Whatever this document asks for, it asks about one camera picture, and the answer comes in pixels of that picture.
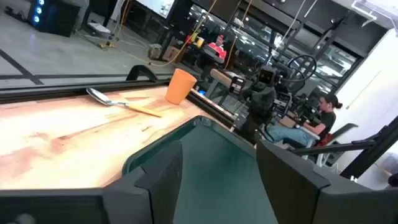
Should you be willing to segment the wall monitor screen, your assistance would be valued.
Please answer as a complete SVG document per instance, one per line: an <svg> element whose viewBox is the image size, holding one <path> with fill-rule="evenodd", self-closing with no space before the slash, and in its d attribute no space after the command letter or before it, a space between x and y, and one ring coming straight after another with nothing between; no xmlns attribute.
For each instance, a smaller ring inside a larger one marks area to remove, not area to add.
<svg viewBox="0 0 398 224"><path fill-rule="evenodd" d="M171 7L173 6L175 0L136 0L143 6L149 8L151 11L160 15L164 19L167 18Z"/></svg>

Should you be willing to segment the black computer tower blue lights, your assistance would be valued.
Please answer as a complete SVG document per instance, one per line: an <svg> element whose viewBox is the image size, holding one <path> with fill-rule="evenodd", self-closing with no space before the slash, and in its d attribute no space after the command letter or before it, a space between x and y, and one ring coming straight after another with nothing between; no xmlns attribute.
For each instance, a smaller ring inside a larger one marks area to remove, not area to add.
<svg viewBox="0 0 398 224"><path fill-rule="evenodd" d="M39 32L70 37L79 10L63 0L30 0L27 20Z"/></svg>

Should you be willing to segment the white chair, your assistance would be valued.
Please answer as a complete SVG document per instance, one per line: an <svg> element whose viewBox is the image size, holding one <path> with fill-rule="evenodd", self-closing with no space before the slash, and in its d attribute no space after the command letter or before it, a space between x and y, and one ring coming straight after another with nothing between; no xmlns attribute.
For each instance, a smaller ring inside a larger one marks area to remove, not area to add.
<svg viewBox="0 0 398 224"><path fill-rule="evenodd" d="M320 147L320 146L331 146L338 138L340 138L342 135L346 134L348 131L350 131L353 128L357 128L358 125L353 124L353 123L347 123L337 131L335 131L332 134L327 134L323 139L320 139L319 137L315 137L314 134L311 134L310 131L306 130L304 127L301 127L297 125L297 127L307 134L311 135L309 143L304 146L303 144L300 144L297 141L294 141L293 139L286 138L283 140L283 145L286 147L286 149L290 150L296 150L296 149L306 149L310 148L312 146L315 147Z"/></svg>

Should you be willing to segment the black metal frame post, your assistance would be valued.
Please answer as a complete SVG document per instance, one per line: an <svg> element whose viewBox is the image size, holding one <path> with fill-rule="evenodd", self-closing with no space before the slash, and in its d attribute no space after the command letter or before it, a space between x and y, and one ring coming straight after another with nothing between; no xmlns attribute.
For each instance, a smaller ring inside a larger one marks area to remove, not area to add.
<svg viewBox="0 0 398 224"><path fill-rule="evenodd" d="M351 176L359 178L364 174L396 141L398 141L398 116L396 116L383 131L375 143L362 152L340 173L349 179Z"/></svg>

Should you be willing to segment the orange plastic cup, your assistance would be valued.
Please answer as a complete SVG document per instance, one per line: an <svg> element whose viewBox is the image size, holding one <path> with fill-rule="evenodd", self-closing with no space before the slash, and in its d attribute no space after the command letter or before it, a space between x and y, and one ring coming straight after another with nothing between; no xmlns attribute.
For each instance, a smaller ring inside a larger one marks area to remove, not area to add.
<svg viewBox="0 0 398 224"><path fill-rule="evenodd" d="M197 79L185 70L176 68L169 83L165 99L179 105L195 86Z"/></svg>

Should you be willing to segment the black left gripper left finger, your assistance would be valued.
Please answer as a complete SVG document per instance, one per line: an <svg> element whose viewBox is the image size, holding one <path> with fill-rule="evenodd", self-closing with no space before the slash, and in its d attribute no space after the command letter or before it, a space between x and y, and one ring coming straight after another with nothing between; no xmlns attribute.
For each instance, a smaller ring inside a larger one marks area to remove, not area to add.
<svg viewBox="0 0 398 224"><path fill-rule="evenodd" d="M173 224L182 182L183 147L175 141L106 186L110 224Z"/></svg>

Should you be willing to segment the metal spoon yellow handle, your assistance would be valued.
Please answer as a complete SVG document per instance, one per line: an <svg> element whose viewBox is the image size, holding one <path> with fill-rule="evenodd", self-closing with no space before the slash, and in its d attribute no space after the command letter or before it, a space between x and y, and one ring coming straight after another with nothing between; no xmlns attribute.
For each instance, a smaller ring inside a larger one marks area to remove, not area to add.
<svg viewBox="0 0 398 224"><path fill-rule="evenodd" d="M103 105L106 106L124 106L126 108L129 108L130 110L134 110L134 111L138 111L140 113L145 113L145 114L149 114L152 116L156 116L158 118L162 117L162 113L158 112L158 111L154 111L154 110L150 110L141 106L137 106L137 105L133 105L130 103L126 103L126 102L121 102L121 101L113 101L110 98L108 98L105 94L103 94L102 92L95 90L94 88L87 88L86 92L92 96L94 99L96 99L97 101L99 101L100 103L102 103Z"/></svg>

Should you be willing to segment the cardboard box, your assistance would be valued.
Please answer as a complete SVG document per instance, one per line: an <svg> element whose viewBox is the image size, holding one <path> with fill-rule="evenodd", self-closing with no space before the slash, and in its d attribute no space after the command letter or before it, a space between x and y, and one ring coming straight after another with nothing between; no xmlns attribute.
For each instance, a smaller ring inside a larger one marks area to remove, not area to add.
<svg viewBox="0 0 398 224"><path fill-rule="evenodd" d="M172 63L179 63L182 60L182 56L183 52L180 49L174 46L168 46L162 59Z"/></svg>

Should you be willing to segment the person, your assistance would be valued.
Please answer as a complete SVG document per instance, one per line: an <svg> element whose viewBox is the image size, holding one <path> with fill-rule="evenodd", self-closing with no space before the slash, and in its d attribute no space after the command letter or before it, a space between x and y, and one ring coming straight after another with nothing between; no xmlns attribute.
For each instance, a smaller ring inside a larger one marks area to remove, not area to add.
<svg viewBox="0 0 398 224"><path fill-rule="evenodd" d="M304 128L316 134L320 137L320 140L322 140L330 132L330 129L335 123L336 114L334 109L340 109L342 106L336 95L330 94L320 97L319 109L321 111L321 122L316 126L304 123ZM306 146L312 138L309 133L297 128L268 126L267 132L265 139L273 143L280 142L284 139L292 139Z"/></svg>
<svg viewBox="0 0 398 224"><path fill-rule="evenodd" d="M210 48L216 51L218 54L219 58L225 59L227 51L224 50L223 48L223 43L224 43L224 35L220 34L214 42L211 42L208 44Z"/></svg>

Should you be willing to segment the dark green plastic tray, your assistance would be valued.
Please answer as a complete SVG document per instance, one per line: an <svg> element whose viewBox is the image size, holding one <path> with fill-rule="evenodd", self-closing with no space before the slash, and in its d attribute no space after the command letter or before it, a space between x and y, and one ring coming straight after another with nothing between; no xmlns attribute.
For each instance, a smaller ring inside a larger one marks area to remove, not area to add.
<svg viewBox="0 0 398 224"><path fill-rule="evenodd" d="M151 160L174 141L183 148L174 224L278 224L254 148L204 116L190 119L128 157L122 173Z"/></svg>

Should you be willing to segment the wooden workbench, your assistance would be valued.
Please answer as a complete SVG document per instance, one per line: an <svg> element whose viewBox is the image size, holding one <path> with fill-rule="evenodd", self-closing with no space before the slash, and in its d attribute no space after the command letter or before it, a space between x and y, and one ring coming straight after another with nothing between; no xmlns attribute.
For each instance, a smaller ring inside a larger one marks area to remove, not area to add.
<svg viewBox="0 0 398 224"><path fill-rule="evenodd" d="M231 86L232 79L236 74L230 71L220 71L213 68L210 71L210 76L229 88Z"/></svg>

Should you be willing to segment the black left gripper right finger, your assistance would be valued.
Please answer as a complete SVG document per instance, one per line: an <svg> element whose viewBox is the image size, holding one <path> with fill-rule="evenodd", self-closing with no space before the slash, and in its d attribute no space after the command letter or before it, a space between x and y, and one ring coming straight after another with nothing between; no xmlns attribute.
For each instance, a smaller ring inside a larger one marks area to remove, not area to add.
<svg viewBox="0 0 398 224"><path fill-rule="evenodd" d="M267 141L258 141L261 180L278 224L314 224L321 189L330 181L309 161Z"/></svg>

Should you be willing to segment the black table edge rail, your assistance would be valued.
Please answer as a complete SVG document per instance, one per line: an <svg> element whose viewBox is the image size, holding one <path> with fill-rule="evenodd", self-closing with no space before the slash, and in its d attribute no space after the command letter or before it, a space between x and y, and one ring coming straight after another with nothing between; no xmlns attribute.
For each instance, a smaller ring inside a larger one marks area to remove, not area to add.
<svg viewBox="0 0 398 224"><path fill-rule="evenodd" d="M160 87L167 88L169 83L170 80L166 79L156 82L139 80L4 88L0 89L0 104L81 96L86 94L87 88L94 88L106 93L115 91L149 90L151 88ZM187 100L225 126L230 127L233 125L233 115L209 100L204 95L200 94L196 89L193 88L190 90L190 93L187 95Z"/></svg>

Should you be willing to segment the black table clamp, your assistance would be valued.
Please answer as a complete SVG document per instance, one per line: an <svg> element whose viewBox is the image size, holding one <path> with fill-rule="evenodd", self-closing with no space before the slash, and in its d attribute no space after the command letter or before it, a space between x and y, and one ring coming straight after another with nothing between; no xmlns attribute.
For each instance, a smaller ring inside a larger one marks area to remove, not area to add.
<svg viewBox="0 0 398 224"><path fill-rule="evenodd" d="M147 78L150 82L157 82L159 79L156 74L145 65L134 65L127 77L126 81L138 81L139 78Z"/></svg>

